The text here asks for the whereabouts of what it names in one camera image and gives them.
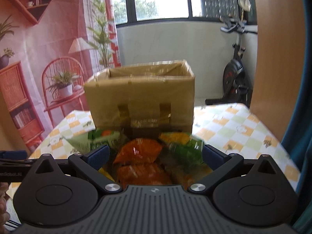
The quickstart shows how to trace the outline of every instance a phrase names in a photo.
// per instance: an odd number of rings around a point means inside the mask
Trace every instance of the checkered tablecloth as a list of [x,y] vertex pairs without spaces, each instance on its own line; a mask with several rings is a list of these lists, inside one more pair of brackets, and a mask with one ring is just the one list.
[[[73,147],[62,137],[71,138],[95,128],[90,112],[72,111],[58,124],[30,156],[39,158],[50,153],[55,159],[66,159]],[[258,118],[243,104],[226,104],[194,108],[193,134],[222,152],[239,153],[246,159],[269,154],[296,189],[300,172],[285,149]],[[7,192],[13,197],[19,183]]]

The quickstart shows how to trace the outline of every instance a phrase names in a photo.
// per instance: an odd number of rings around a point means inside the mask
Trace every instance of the metal screw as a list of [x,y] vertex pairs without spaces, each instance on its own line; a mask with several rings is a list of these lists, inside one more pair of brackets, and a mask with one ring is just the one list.
[[200,192],[204,191],[206,189],[206,186],[204,184],[193,184],[190,188],[193,191]]
[[120,189],[120,185],[115,184],[115,183],[107,184],[105,186],[105,189],[109,192],[115,192],[115,191],[118,191]]

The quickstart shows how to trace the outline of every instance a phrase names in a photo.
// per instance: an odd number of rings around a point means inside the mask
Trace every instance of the lampshade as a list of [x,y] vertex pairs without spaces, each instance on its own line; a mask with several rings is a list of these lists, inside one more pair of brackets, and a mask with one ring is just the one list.
[[90,46],[82,37],[80,37],[73,41],[68,53],[71,54],[71,53],[80,52],[83,50],[90,50],[90,49],[93,49],[93,47]]

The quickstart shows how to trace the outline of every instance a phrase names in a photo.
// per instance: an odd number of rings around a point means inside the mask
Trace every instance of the tree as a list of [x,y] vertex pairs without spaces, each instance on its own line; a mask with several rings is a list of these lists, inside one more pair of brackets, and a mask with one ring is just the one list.
[[[135,0],[135,9],[137,14],[137,19],[152,19],[158,16],[158,10],[156,2],[148,2],[147,0]],[[114,2],[114,16],[115,22],[125,23],[127,22],[127,8],[126,1],[120,0],[119,2]]]

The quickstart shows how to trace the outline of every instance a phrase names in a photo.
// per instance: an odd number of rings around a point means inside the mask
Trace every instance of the exercise bike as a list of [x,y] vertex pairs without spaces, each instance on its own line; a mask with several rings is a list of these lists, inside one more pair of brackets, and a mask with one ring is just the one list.
[[244,12],[251,9],[250,0],[238,0],[241,10],[241,20],[234,19],[230,16],[221,16],[220,20],[226,24],[221,27],[221,31],[225,33],[236,32],[238,34],[237,41],[233,44],[233,59],[226,65],[223,72],[223,97],[218,99],[206,99],[206,105],[219,105],[227,103],[243,103],[250,107],[252,97],[252,85],[246,70],[243,67],[241,59],[243,58],[245,47],[241,46],[241,37],[246,33],[258,34],[255,31],[245,29],[243,22]]

